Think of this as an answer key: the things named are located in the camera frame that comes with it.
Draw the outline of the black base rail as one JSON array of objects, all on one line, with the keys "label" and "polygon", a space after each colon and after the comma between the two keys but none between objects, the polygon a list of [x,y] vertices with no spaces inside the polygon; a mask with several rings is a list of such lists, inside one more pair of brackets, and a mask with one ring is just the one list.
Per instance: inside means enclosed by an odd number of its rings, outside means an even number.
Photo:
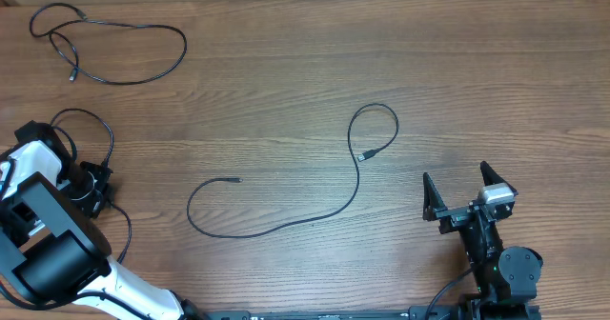
[{"label": "black base rail", "polygon": [[426,317],[427,306],[411,306],[407,310],[326,310],[288,312],[248,312],[245,310],[207,311],[204,319],[211,320],[458,320],[458,319],[542,319],[539,307],[482,309],[480,316],[473,317],[459,306],[434,306]]}]

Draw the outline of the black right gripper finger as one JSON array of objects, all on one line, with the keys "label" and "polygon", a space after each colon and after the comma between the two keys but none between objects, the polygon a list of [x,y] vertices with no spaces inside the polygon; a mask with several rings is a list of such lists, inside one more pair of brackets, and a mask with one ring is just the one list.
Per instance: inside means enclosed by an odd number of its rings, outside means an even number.
[{"label": "black right gripper finger", "polygon": [[483,178],[483,183],[485,186],[492,186],[496,184],[505,184],[512,193],[517,196],[519,192],[509,184],[504,178],[502,178],[499,174],[497,174],[493,168],[486,162],[482,161],[479,165],[481,175]]},{"label": "black right gripper finger", "polygon": [[438,214],[447,211],[448,208],[442,200],[433,179],[428,172],[423,173],[423,187],[424,202],[422,218],[426,221],[437,220]]}]

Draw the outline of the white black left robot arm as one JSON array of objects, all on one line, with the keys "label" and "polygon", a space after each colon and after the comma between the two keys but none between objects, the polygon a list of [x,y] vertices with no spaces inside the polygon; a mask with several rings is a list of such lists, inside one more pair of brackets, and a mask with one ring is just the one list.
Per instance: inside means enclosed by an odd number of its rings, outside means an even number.
[{"label": "white black left robot arm", "polygon": [[75,161],[50,124],[30,121],[1,155],[1,292],[27,310],[69,304],[117,319],[201,319],[171,290],[157,288],[112,257],[93,223],[110,203],[106,163]]}]

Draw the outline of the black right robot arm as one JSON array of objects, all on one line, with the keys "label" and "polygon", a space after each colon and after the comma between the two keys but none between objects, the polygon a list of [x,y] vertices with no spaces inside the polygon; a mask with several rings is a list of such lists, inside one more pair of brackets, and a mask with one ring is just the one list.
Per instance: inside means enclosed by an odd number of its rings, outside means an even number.
[{"label": "black right robot arm", "polygon": [[539,309],[529,302],[537,297],[543,259],[535,250],[505,248],[497,222],[513,214],[519,192],[485,161],[480,163],[484,186],[468,205],[450,209],[442,200],[432,177],[423,174],[422,218],[439,222],[439,232],[458,232],[469,269],[444,287],[425,312],[429,317],[437,300],[467,275],[475,278],[478,292],[462,295],[457,319],[536,319]]}]

